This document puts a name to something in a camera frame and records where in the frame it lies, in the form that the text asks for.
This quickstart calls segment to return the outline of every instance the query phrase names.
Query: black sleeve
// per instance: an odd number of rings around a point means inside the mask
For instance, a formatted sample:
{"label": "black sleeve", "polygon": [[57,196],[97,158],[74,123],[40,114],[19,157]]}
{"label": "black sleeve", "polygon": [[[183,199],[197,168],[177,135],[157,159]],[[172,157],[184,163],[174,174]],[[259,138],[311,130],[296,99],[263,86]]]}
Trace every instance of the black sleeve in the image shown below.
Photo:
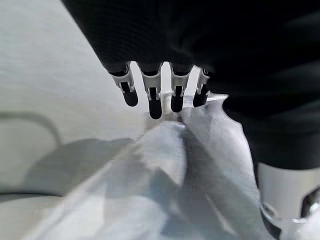
{"label": "black sleeve", "polygon": [[253,163],[320,167],[320,1],[164,0],[171,46],[211,68]]}

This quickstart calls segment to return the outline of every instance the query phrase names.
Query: robotic finger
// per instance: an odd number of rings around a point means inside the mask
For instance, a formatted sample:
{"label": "robotic finger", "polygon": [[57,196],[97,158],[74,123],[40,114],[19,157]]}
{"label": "robotic finger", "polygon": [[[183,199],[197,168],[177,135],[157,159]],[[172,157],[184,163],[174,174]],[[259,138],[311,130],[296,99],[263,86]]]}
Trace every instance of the robotic finger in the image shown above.
{"label": "robotic finger", "polygon": [[205,68],[201,69],[198,77],[196,91],[193,98],[193,106],[195,108],[206,104],[208,95],[209,95],[209,89],[207,88],[207,81],[213,75],[214,75],[213,72],[210,72]]}
{"label": "robotic finger", "polygon": [[260,212],[277,240],[291,239],[320,206],[320,167],[286,169],[258,165]]}
{"label": "robotic finger", "polygon": [[144,90],[149,101],[151,118],[159,119],[162,115],[161,106],[161,63],[137,63],[142,73]]}
{"label": "robotic finger", "polygon": [[171,63],[171,110],[178,113],[184,104],[184,94],[192,65]]}
{"label": "robotic finger", "polygon": [[120,62],[104,64],[104,66],[112,76],[115,84],[120,88],[126,104],[130,107],[136,106],[138,104],[138,95],[130,69],[130,63]]}

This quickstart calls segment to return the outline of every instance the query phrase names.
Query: white surface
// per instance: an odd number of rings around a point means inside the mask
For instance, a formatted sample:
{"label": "white surface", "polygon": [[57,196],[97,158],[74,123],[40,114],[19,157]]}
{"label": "white surface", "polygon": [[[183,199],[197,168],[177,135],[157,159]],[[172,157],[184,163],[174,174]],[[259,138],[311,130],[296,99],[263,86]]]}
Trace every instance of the white surface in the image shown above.
{"label": "white surface", "polygon": [[0,195],[1,240],[21,240],[59,200],[56,196]]}

